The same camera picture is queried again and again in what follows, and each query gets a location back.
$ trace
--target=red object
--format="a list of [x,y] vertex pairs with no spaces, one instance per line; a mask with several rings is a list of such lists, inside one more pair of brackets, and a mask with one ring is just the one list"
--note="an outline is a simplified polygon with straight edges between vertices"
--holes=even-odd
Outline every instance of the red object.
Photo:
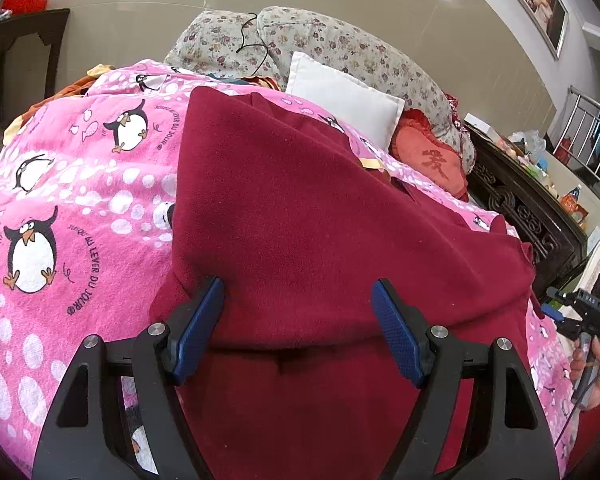
[[426,115],[419,110],[403,112],[389,145],[393,158],[430,178],[456,198],[467,194],[460,156],[436,139]]
[[569,455],[569,464],[567,471],[583,459],[589,447],[596,442],[596,437],[600,433],[600,405],[593,410],[580,412],[578,420],[578,436],[573,450]]
[[[224,311],[179,390],[218,480],[378,477],[417,396],[381,336],[371,286],[458,337],[506,336],[525,361],[534,278],[528,244],[474,232],[405,185],[367,172],[339,131],[259,94],[191,95],[180,148],[172,268],[151,306],[164,319],[203,276]],[[455,463],[463,381],[439,467]]]
[[571,144],[571,138],[565,137],[563,140],[560,141],[560,145],[558,146],[558,149],[555,150],[555,158],[557,158],[565,166],[571,160],[571,155],[569,155],[569,152],[567,151],[569,149],[570,144]]
[[46,0],[3,0],[2,8],[11,10],[14,15],[42,12],[46,9]]

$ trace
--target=bottle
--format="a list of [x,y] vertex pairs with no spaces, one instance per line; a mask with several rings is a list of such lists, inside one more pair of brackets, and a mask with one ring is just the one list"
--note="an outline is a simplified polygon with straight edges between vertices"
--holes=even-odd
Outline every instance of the bottle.
[[580,198],[581,189],[582,184],[578,184],[560,199],[560,205],[567,213],[571,214],[574,211],[576,211],[576,208],[578,207],[578,199]]

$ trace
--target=white pillow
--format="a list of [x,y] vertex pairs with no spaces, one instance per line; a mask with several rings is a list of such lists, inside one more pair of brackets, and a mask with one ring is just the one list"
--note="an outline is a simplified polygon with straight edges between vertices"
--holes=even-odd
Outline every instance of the white pillow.
[[404,108],[404,99],[371,88],[304,52],[294,52],[285,91],[328,110],[385,151]]

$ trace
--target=dark wooden shelf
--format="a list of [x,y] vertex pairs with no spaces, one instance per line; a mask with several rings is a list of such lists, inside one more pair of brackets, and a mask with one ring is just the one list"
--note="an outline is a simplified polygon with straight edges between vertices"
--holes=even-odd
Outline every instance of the dark wooden shelf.
[[22,36],[37,34],[44,45],[51,45],[46,64],[45,99],[56,93],[56,73],[64,27],[69,9],[51,9],[31,14],[20,14],[0,22],[0,118],[2,117],[2,86],[4,56],[13,43]]
[[587,237],[558,201],[524,168],[466,124],[477,154],[468,175],[469,193],[486,209],[501,213],[534,248],[539,300],[586,257]]

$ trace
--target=pink blanket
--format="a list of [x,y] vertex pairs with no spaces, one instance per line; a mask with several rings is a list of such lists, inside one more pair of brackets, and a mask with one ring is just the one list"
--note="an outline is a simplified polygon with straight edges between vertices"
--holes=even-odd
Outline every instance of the pink blanket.
[[[331,117],[282,92],[144,60],[101,76],[83,98],[45,105],[0,154],[0,445],[27,474],[80,341],[91,333],[135,336],[150,322],[148,307],[170,260],[168,211],[182,123],[200,85],[231,95],[259,92],[316,120]],[[489,229],[495,213],[456,200],[342,128],[357,156],[379,159],[472,229]],[[557,436],[571,409],[568,363],[552,323],[531,307],[526,321],[534,383]],[[125,384],[132,397],[132,384]],[[570,449],[565,436],[557,447],[562,471]],[[146,457],[140,462],[150,466]]]

